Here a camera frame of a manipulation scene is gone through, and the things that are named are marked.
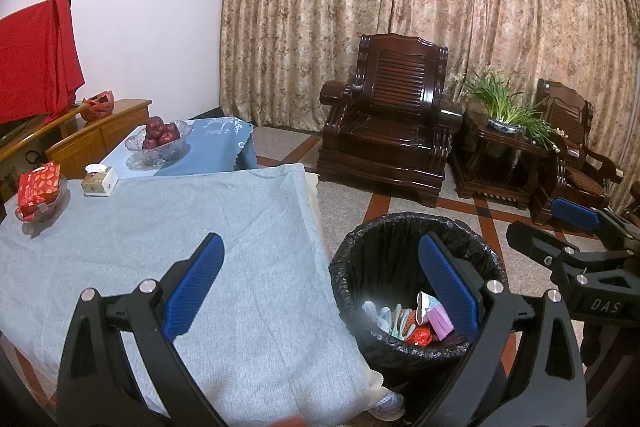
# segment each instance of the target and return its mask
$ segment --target red cloth covering television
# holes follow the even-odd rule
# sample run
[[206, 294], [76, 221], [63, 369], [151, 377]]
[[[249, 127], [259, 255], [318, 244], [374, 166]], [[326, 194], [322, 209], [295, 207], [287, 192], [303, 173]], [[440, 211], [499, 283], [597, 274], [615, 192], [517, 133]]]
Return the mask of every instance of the red cloth covering television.
[[37, 114], [55, 120], [84, 84], [71, 0], [46, 0], [0, 19], [0, 123]]

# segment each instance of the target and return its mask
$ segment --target black garbage bag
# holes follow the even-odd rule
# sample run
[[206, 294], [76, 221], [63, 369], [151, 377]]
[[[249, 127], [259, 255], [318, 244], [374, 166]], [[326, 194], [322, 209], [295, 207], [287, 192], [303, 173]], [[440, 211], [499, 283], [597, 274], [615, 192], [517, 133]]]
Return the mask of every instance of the black garbage bag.
[[403, 212], [373, 219], [349, 233], [329, 265], [340, 317], [356, 338], [369, 366], [385, 378], [385, 386], [425, 377], [433, 368], [451, 367], [469, 343], [451, 333], [442, 342], [413, 346], [380, 330], [362, 310], [362, 303], [391, 309], [416, 307], [418, 292], [437, 297], [418, 261], [418, 242], [435, 232], [454, 257], [466, 259], [484, 280], [506, 287], [504, 264], [495, 251], [465, 223], [446, 217]]

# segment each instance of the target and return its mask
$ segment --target floral curtain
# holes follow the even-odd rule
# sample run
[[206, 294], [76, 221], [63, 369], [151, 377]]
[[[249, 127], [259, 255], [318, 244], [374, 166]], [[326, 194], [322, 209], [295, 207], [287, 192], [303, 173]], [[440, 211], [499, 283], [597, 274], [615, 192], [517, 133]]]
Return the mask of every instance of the floral curtain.
[[449, 48], [450, 72], [491, 64], [531, 96], [542, 77], [590, 100], [590, 145], [626, 174], [620, 204], [640, 159], [639, 27], [640, 0], [224, 0], [221, 106], [321, 130], [322, 84], [351, 78], [361, 34], [421, 36]]

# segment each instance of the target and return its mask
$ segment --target metal bolt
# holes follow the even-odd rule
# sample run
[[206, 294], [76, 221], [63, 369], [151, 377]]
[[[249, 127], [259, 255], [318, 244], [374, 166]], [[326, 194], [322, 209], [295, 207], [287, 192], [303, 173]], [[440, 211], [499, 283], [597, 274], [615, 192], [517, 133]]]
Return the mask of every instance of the metal bolt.
[[502, 283], [495, 279], [491, 279], [489, 282], [487, 282], [486, 288], [491, 293], [502, 293], [502, 291], [504, 290], [504, 286], [502, 285]]
[[558, 290], [549, 290], [546, 296], [549, 297], [551, 302], [560, 302], [562, 300], [562, 296]]
[[80, 294], [80, 298], [84, 302], [92, 301], [94, 300], [94, 297], [95, 297], [95, 290], [93, 288], [86, 288], [82, 290], [82, 293]]
[[156, 289], [156, 281], [153, 279], [145, 279], [140, 283], [139, 288], [142, 293], [151, 293]]

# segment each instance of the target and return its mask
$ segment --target cabinet door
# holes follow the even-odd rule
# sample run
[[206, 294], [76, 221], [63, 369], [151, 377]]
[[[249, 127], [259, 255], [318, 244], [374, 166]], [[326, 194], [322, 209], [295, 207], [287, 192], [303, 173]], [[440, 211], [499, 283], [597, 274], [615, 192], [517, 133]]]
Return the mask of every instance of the cabinet door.
[[53, 149], [55, 150], [49, 153], [49, 160], [59, 163], [60, 171], [69, 180], [84, 179], [84, 168], [89, 163], [100, 163], [108, 154], [100, 129], [72, 140], [66, 146]]
[[113, 151], [122, 140], [124, 140], [131, 131], [137, 126], [144, 125], [149, 118], [149, 110], [144, 107], [134, 113], [115, 118], [106, 122], [101, 126], [102, 137], [104, 138], [104, 146], [107, 148], [107, 154]]

